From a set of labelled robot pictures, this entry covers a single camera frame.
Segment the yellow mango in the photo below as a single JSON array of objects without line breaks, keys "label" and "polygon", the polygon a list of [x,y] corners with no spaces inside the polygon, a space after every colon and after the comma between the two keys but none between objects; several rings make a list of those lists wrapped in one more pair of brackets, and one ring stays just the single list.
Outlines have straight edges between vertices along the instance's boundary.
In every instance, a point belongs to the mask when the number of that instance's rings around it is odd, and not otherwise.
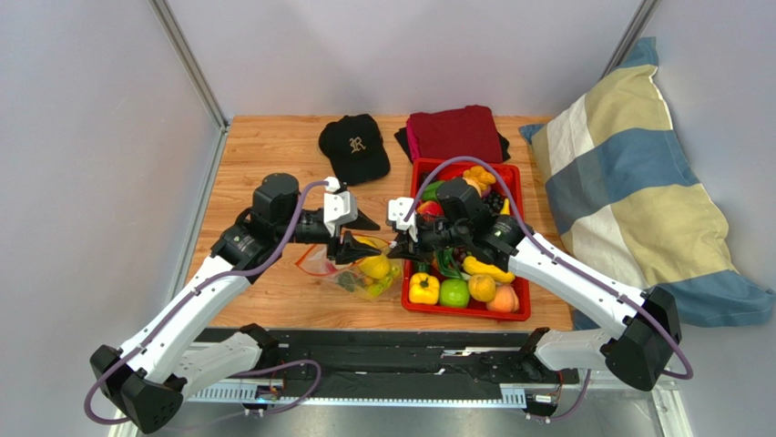
[{"label": "yellow mango", "polygon": [[392,265],[385,255],[378,255],[364,258],[358,268],[371,279],[382,279],[389,275]]}]

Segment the yellow banana bunch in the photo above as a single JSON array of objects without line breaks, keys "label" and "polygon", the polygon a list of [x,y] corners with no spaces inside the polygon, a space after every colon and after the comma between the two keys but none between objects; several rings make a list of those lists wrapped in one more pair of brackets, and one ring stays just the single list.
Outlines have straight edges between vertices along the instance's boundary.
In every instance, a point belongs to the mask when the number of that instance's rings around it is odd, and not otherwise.
[{"label": "yellow banana bunch", "polygon": [[384,298],[394,286],[401,281],[403,271],[399,267],[391,267],[388,274],[381,279],[374,279],[361,275],[357,282],[356,292],[367,300],[379,300]]}]

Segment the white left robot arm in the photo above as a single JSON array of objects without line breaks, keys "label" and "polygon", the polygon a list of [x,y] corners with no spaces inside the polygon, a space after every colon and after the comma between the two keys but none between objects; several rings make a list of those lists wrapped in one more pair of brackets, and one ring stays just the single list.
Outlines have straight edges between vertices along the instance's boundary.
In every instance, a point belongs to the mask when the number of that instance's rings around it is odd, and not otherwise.
[{"label": "white left robot arm", "polygon": [[120,347],[100,346],[90,357],[97,378],[83,409],[103,425],[132,422],[144,433],[167,425],[192,395],[223,379],[256,370],[277,342],[256,324],[201,351],[190,345],[221,310],[277,260],[287,244],[322,244],[329,259],[347,264],[378,255],[355,230],[380,225],[360,211],[345,183],[329,177],[301,187],[273,173],[254,190],[252,204],[224,230],[194,278],[142,330]]}]

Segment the clear orange zip top bag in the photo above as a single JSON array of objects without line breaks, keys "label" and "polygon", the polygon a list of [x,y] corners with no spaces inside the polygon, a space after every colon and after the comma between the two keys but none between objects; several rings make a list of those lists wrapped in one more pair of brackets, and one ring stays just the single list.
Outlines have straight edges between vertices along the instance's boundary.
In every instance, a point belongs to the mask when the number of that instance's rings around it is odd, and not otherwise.
[{"label": "clear orange zip top bag", "polygon": [[[381,255],[385,255],[387,257],[387,253],[390,248],[388,241],[376,237],[367,237],[365,235],[356,235],[355,237],[360,242],[367,243],[375,248],[380,249],[382,251]],[[403,263],[400,260],[389,260],[392,267],[399,267],[403,271]],[[297,259],[295,265],[298,269],[315,279],[319,279],[322,283],[347,291],[351,295],[362,299],[362,297],[360,297],[356,292],[359,277],[364,275],[358,268],[358,265],[361,261],[362,259],[357,262],[345,265],[335,264],[332,260],[329,260],[326,257],[325,246],[316,244],[312,245],[299,259]],[[403,275],[401,281],[398,282],[384,298],[379,300],[389,298],[395,290],[400,288],[402,281]]]}]

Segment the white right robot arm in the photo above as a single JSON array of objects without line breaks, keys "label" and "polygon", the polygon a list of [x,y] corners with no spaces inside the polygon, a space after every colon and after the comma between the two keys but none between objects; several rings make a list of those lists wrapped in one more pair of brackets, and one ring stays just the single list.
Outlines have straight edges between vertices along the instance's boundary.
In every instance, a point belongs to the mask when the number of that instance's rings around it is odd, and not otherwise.
[{"label": "white right robot arm", "polygon": [[608,370],[641,391],[668,374],[670,359],[681,355],[678,305],[668,291],[644,291],[591,269],[518,217],[495,213],[462,178],[445,181],[437,197],[443,214],[436,218],[421,217],[412,198],[389,201],[387,222],[397,233],[390,257],[428,262],[438,250],[463,248],[586,314],[596,329],[539,329],[524,347],[550,370]]}]

